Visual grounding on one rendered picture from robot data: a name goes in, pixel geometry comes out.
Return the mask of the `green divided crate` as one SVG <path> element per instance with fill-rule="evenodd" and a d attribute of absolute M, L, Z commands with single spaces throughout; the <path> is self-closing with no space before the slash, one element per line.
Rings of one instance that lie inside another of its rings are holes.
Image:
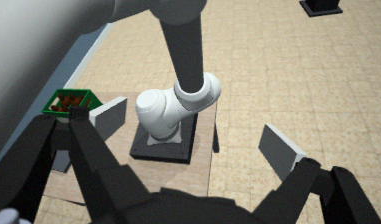
<path fill-rule="evenodd" d="M 79 106 L 85 106 L 88 99 L 91 100 L 88 107 L 90 108 L 90 111 L 93 109 L 103 105 L 101 101 L 95 96 L 95 94 L 90 89 L 57 89 L 54 94 L 51 96 L 49 101 L 46 103 L 46 105 L 43 107 L 41 112 L 43 114 L 50 114 L 57 117 L 57 122 L 62 123 L 69 123 L 69 113 L 67 112 L 54 112 L 49 109 L 49 107 L 52 105 L 56 97 L 58 97 L 59 94 L 62 94 L 64 97 L 69 96 L 70 94 L 74 95 L 75 97 L 80 97 L 80 95 L 84 95 L 84 99 L 80 103 Z"/>

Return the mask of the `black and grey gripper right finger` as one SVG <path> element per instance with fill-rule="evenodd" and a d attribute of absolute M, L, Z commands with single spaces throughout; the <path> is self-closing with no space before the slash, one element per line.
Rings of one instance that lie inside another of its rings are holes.
<path fill-rule="evenodd" d="M 296 224 L 310 193 L 319 195 L 324 224 L 381 224 L 348 169 L 322 169 L 271 124 L 265 123 L 258 148 L 282 183 L 238 224 Z"/>

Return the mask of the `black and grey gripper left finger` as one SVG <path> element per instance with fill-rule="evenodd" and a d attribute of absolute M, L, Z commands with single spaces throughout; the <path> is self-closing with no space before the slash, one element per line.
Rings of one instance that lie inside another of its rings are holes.
<path fill-rule="evenodd" d="M 105 143 L 126 108 L 118 97 L 92 111 L 69 107 L 69 123 L 35 116 L 0 160 L 0 224 L 34 224 L 57 150 L 68 151 L 91 221 L 111 211 L 116 224 L 180 224 Z"/>

